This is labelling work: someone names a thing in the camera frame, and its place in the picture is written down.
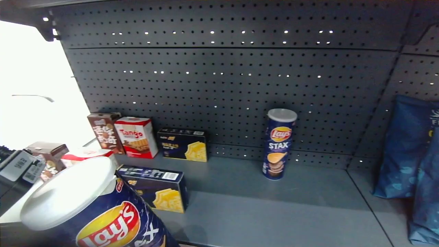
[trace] barcode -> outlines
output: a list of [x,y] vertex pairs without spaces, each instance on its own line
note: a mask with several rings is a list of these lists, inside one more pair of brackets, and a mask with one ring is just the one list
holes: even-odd
[[165,174],[163,175],[163,179],[168,179],[168,180],[176,180],[178,177],[178,173],[173,173],[173,172],[165,172]]
[[23,165],[26,163],[26,159],[21,158],[17,163],[15,163],[14,167],[21,169]]
[[30,173],[26,173],[25,178],[29,178],[30,180],[35,180],[35,175],[30,174]]

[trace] dark blue snack box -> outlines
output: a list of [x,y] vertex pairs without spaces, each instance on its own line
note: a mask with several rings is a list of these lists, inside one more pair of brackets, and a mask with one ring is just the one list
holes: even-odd
[[157,133],[163,157],[207,162],[206,132],[180,128],[162,128]]
[[186,210],[188,193],[183,172],[124,165],[119,173],[150,207],[178,213]]

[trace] white plastic lid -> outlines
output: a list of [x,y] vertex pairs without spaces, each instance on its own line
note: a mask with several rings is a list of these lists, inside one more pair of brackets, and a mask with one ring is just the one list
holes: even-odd
[[268,111],[268,117],[281,123],[294,122],[297,119],[297,113],[283,108],[275,108]]
[[32,193],[20,212],[21,221],[34,231],[64,223],[104,192],[114,173],[115,168],[107,157],[78,162]]

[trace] blue chip bag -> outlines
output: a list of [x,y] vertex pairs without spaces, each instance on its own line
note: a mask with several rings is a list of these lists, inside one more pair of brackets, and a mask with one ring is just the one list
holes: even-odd
[[414,193],[417,169],[434,127],[439,127],[439,102],[397,95],[387,129],[383,163],[373,194],[408,198]]
[[419,165],[409,229],[412,244],[439,245],[439,128]]

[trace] lay's logo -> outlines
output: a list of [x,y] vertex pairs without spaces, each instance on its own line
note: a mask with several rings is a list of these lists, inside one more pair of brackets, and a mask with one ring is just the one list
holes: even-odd
[[129,201],[97,216],[76,236],[80,247],[120,247],[129,244],[140,229],[140,215]]
[[121,178],[117,178],[116,181],[117,181],[117,183],[116,183],[116,191],[120,193],[122,191],[123,181],[122,181]]
[[283,142],[287,140],[290,136],[291,129],[285,126],[276,127],[270,133],[271,139],[275,142]]

